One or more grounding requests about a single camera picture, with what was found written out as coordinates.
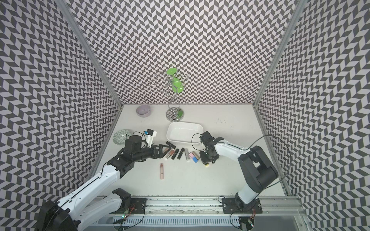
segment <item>white rectangular dish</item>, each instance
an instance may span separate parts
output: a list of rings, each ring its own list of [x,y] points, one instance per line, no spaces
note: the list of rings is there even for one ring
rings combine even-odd
[[[177,144],[191,144],[191,138],[195,133],[202,134],[203,127],[197,123],[173,122],[167,130],[167,140]],[[200,144],[199,136],[194,136],[193,145]]]

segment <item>green plate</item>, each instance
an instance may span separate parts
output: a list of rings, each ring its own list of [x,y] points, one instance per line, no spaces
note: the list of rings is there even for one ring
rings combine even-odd
[[[131,132],[128,129],[122,129],[116,132],[113,136],[113,143],[117,145],[125,145],[126,137],[130,137]]]

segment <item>lavender ceramic bowl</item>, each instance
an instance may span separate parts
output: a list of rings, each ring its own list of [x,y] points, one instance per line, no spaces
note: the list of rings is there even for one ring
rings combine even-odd
[[[143,118],[150,116],[150,113],[152,113],[152,110],[150,109],[150,106],[147,104],[140,105],[136,109],[136,114]]]

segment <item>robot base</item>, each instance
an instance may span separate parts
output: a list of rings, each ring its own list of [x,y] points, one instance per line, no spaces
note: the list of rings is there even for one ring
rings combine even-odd
[[[247,208],[244,211],[240,211],[236,206],[235,198],[222,198],[222,208],[224,214],[231,213],[253,213],[253,209],[256,213],[262,213],[262,206],[259,199],[254,199],[250,208]]]

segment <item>black and white chevron pattern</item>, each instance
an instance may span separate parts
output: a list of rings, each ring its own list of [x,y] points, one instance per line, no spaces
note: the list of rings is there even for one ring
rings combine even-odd
[[[86,180],[117,110],[51,0],[1,0],[0,230]]]
[[[258,105],[315,230],[370,230],[369,9],[310,1]]]
[[[297,0],[67,0],[122,103],[166,103],[157,71],[187,75],[181,103],[253,102]]]

